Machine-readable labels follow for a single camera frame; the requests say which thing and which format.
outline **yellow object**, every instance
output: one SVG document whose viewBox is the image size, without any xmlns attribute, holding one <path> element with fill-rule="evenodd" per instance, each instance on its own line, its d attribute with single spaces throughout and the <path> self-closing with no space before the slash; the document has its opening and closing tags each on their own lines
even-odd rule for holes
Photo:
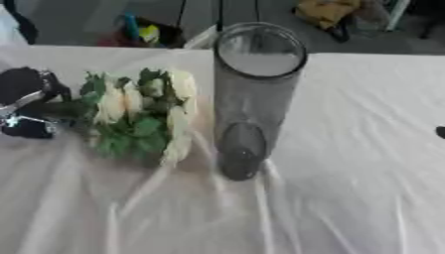
<svg viewBox="0 0 445 254">
<path fill-rule="evenodd" d="M 145 43 L 156 44 L 159 41 L 159 29 L 155 25 L 140 28 L 139 36 Z"/>
<path fill-rule="evenodd" d="M 359 9 L 360 4 L 361 0 L 302 0 L 297 6 L 306 19 L 326 30 Z"/>
</svg>

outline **clear glass vase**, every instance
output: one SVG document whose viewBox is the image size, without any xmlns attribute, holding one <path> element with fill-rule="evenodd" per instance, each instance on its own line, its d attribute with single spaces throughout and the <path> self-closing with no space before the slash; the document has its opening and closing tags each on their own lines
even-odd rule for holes
<svg viewBox="0 0 445 254">
<path fill-rule="evenodd" d="M 292 32 L 267 23 L 227 28 L 214 52 L 220 165 L 242 181 L 271 154 L 307 53 Z"/>
</svg>

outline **cable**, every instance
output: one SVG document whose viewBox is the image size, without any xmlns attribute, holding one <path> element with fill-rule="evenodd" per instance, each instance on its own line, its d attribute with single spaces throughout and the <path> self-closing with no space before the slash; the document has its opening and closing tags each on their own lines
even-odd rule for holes
<svg viewBox="0 0 445 254">
<path fill-rule="evenodd" d="M 259 0 L 254 0 L 254 4 L 255 4 L 255 19 L 256 22 L 259 22 L 261 20 L 259 15 Z"/>
<path fill-rule="evenodd" d="M 183 2 L 181 3 L 181 9 L 179 10 L 178 20 L 176 21 L 176 27 L 177 28 L 181 27 L 181 22 L 183 20 L 183 15 L 184 15 L 184 10 L 186 9 L 186 3 L 187 3 L 187 0 L 183 0 Z"/>
<path fill-rule="evenodd" d="M 223 31 L 223 25 L 224 25 L 224 21 L 223 21 L 223 0 L 219 0 L 219 6 L 218 6 L 218 20 L 217 20 L 217 32 L 222 32 Z"/>
</svg>

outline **black object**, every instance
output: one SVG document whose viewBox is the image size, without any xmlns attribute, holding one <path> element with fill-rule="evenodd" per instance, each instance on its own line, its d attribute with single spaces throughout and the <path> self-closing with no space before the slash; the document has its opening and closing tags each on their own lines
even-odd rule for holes
<svg viewBox="0 0 445 254">
<path fill-rule="evenodd" d="M 436 128 L 436 134 L 441 137 L 442 139 L 445 139 L 445 127 L 439 126 Z"/>
<path fill-rule="evenodd" d="M 40 111 L 42 104 L 61 96 L 63 101 L 71 101 L 71 91 L 59 82 L 57 77 L 48 71 L 37 71 L 29 67 L 12 68 L 0 73 L 0 104 L 8 106 L 14 104 L 26 95 L 37 91 L 45 91 L 42 99 L 33 101 L 19 109 L 9 120 L 19 119 L 11 126 L 3 121 L 1 131 L 10 136 L 25 138 L 49 139 L 53 133 L 48 129 L 48 120 Z"/>
<path fill-rule="evenodd" d="M 39 36 L 39 31 L 37 30 L 34 23 L 17 11 L 15 0 L 3 0 L 3 5 L 5 6 L 5 9 L 19 23 L 19 31 L 26 39 L 28 44 L 34 45 L 37 41 L 37 37 Z"/>
<path fill-rule="evenodd" d="M 443 0 L 429 0 L 419 6 L 420 14 L 429 18 L 419 38 L 428 39 L 434 28 L 445 23 L 445 3 Z"/>
<path fill-rule="evenodd" d="M 326 33 L 328 33 L 338 43 L 342 44 L 347 42 L 351 38 L 348 31 L 348 24 L 351 19 L 352 15 L 345 16 L 336 26 L 328 28 Z"/>
</svg>

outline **bag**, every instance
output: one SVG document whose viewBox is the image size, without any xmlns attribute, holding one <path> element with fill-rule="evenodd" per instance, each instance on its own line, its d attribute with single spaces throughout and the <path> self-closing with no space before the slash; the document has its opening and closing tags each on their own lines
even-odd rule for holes
<svg viewBox="0 0 445 254">
<path fill-rule="evenodd" d="M 297 8 L 309 22 L 328 30 L 359 9 L 360 2 L 361 0 L 302 0 Z"/>
</svg>

